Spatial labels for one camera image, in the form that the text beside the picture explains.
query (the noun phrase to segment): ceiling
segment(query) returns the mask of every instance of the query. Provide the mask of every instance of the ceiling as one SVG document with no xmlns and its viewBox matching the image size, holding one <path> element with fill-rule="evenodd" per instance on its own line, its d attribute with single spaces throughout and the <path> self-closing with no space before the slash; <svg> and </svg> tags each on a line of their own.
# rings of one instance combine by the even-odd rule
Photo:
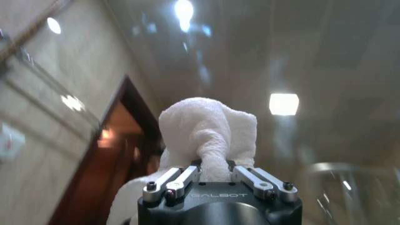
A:
<svg viewBox="0 0 400 225">
<path fill-rule="evenodd" d="M 257 164 L 379 164 L 400 130 L 397 0 L 193 0 L 181 30 L 171 0 L 109 2 L 163 107 L 210 97 L 258 116 Z M 270 94 L 297 93 L 295 117 Z"/>
</svg>

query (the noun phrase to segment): screw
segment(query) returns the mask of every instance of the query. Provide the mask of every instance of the screw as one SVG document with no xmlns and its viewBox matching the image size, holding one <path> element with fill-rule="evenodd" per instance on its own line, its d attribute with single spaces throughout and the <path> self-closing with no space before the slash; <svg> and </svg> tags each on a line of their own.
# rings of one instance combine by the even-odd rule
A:
<svg viewBox="0 0 400 225">
<path fill-rule="evenodd" d="M 266 197 L 267 197 L 267 199 L 274 200 L 277 198 L 275 191 L 274 190 L 267 190 Z"/>
<path fill-rule="evenodd" d="M 147 184 L 149 191 L 157 190 L 157 187 L 158 187 L 157 182 L 154 181 L 149 182 Z"/>
<path fill-rule="evenodd" d="M 167 190 L 166 192 L 166 200 L 169 203 L 175 201 L 175 191 Z"/>
<path fill-rule="evenodd" d="M 294 189 L 294 184 L 291 182 L 285 182 L 283 183 L 283 188 L 289 191 Z"/>
</svg>

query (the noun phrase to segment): doorway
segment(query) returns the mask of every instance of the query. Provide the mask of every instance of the doorway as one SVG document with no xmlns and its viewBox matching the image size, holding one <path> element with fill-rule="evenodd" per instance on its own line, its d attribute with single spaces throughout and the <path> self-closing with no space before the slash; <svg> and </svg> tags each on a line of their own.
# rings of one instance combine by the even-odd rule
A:
<svg viewBox="0 0 400 225">
<path fill-rule="evenodd" d="M 125 77 L 50 224 L 106 224 L 121 187 L 158 169 L 159 155 L 158 121 Z"/>
</svg>

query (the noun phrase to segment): wall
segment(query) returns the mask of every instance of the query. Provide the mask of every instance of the wall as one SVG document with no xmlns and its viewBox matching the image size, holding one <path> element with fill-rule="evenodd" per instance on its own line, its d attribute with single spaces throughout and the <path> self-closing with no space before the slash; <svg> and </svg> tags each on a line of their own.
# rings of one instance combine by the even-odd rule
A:
<svg viewBox="0 0 400 225">
<path fill-rule="evenodd" d="M 7 27 L 17 36 L 39 15 L 39 9 L 46 9 L 49 4 L 49 0 L 2 2 L 2 28 Z M 33 14 L 27 14 L 31 8 L 35 9 Z M 81 99 L 98 119 L 106 113 L 125 74 L 129 74 L 158 117 L 158 98 L 135 66 L 131 50 L 103 2 L 74 1 L 55 19 L 62 34 L 54 34 L 46 25 L 26 45 L 38 64 Z M 0 121 L 18 128 L 27 140 L 19 157 L 0 164 L 0 223 L 45 224 L 83 158 L 93 127 L 66 107 L 59 94 L 15 57 L 9 64 L 9 72 L 0 81 Z M 35 100 L 79 134 L 42 110 Z"/>
</svg>

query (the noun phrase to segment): towel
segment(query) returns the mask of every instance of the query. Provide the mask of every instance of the towel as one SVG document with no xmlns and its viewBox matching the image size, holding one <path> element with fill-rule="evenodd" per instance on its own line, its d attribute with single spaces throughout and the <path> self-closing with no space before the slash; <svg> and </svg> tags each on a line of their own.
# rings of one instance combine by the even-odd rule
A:
<svg viewBox="0 0 400 225">
<path fill-rule="evenodd" d="M 209 98 L 189 98 L 159 118 L 166 150 L 161 168 L 150 176 L 131 180 L 119 190 L 110 210 L 109 225 L 131 218 L 138 224 L 138 199 L 147 182 L 155 181 L 171 167 L 186 167 L 202 158 L 201 181 L 230 181 L 227 160 L 254 167 L 258 120 L 253 114 L 229 108 Z"/>
</svg>

